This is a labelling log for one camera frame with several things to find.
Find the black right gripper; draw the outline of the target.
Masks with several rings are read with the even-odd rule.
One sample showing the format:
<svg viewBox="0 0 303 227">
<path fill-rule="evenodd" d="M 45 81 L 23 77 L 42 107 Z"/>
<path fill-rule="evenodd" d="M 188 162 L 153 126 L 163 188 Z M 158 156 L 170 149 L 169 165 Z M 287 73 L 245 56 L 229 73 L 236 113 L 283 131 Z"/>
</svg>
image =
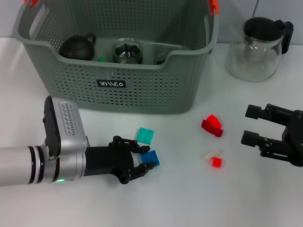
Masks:
<svg viewBox="0 0 303 227">
<path fill-rule="evenodd" d="M 241 144 L 259 147 L 260 155 L 276 160 L 289 161 L 297 167 L 303 166 L 303 112 L 291 111 L 267 104 L 265 109 L 260 106 L 248 105 L 245 116 L 252 119 L 263 119 L 285 126 L 282 141 L 259 136 L 258 133 L 244 131 Z"/>
</svg>

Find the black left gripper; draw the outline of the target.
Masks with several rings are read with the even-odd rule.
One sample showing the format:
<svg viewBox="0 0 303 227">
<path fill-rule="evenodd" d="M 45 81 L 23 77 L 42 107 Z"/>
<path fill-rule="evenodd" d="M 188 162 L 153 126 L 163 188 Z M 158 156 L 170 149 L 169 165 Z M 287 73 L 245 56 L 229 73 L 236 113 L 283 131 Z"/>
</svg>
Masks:
<svg viewBox="0 0 303 227">
<path fill-rule="evenodd" d="M 107 147 L 88 147 L 85 151 L 84 176 L 114 175 L 122 184 L 145 176 L 156 166 L 156 162 L 141 163 L 134 167 L 132 153 L 144 154 L 150 146 L 140 146 L 136 140 L 114 136 Z"/>
</svg>

